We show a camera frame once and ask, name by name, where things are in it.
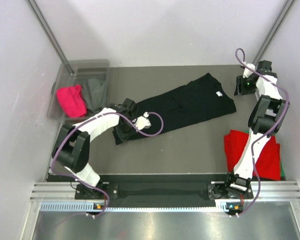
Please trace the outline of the black t shirt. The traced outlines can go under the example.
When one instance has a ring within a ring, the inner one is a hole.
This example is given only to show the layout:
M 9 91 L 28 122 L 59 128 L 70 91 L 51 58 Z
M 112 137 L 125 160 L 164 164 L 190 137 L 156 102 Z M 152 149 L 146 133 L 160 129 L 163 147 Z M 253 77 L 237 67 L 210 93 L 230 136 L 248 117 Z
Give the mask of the black t shirt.
M 237 111 L 222 84 L 207 73 L 163 94 L 136 104 L 136 116 L 155 112 L 163 119 L 162 134 L 209 121 Z

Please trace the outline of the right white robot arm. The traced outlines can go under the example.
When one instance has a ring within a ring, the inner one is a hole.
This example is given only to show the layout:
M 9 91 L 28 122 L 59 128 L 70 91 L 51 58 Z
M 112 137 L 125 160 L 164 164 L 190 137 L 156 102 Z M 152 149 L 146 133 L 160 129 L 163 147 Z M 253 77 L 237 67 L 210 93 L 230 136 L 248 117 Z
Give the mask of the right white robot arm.
M 243 75 L 236 78 L 234 94 L 258 94 L 258 101 L 248 119 L 249 135 L 243 153 L 223 185 L 223 192 L 229 198 L 248 191 L 263 148 L 279 131 L 287 114 L 290 102 L 280 95 L 277 80 L 277 74 L 272 72 L 272 62 L 267 60 L 257 65 L 247 64 Z

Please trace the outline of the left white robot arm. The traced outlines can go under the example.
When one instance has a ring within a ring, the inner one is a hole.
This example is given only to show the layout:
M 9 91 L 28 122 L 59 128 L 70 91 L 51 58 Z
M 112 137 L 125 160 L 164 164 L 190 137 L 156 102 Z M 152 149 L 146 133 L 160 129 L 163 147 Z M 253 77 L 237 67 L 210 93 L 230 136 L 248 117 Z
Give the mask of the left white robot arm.
M 89 164 L 91 142 L 108 129 L 113 128 L 117 143 L 122 143 L 137 133 L 137 104 L 127 98 L 122 104 L 110 104 L 89 119 L 71 125 L 65 123 L 57 136 L 51 157 L 77 179 L 87 184 L 86 192 L 92 198 L 99 198 L 104 191 L 100 176 Z

